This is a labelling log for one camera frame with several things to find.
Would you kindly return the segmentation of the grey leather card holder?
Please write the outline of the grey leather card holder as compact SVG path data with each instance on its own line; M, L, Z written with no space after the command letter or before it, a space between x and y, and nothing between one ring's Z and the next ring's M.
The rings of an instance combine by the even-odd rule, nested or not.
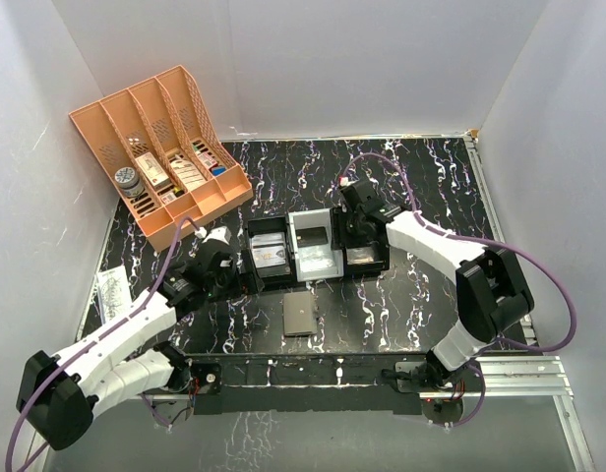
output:
M309 336L318 332L316 301L309 291L283 296L283 333L285 337Z

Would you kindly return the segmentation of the black and white tray set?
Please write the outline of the black and white tray set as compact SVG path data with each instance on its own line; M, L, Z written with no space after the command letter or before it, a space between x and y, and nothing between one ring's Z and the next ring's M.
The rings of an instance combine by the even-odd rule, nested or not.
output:
M332 209L294 211L283 215L251 219L245 228L247 248L251 252L250 239L257 234L282 232L285 235L286 265L257 268L257 274L269 289L294 286L303 282L343 279L345 277L373 277L390 266L389 245L371 243L365 246L346 246L342 251L332 248ZM296 241L298 228L324 226L329 243L322 246L299 248ZM374 264L349 265L347 248L373 247L378 252Z

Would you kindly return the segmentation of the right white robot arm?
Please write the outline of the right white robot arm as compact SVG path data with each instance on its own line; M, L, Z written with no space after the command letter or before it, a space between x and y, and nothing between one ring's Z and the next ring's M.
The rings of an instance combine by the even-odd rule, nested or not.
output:
M385 202L369 182L342 177L338 188L344 205L337 212L343 218L338 228L349 243L380 242L403 250L454 283L458 320L409 374L422 385L452 388L468 361L534 308L515 253L457 240L418 211Z

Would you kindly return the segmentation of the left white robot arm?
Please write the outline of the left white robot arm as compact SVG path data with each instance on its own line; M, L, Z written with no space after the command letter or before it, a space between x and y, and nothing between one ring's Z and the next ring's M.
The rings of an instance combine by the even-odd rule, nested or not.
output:
M55 450L74 444L93 420L150 389L185 389L189 363L162 342L135 352L209 303L258 290L249 250L235 251L230 232L212 230L189 262L166 266L130 308L54 355L38 351L24 366L16 408Z

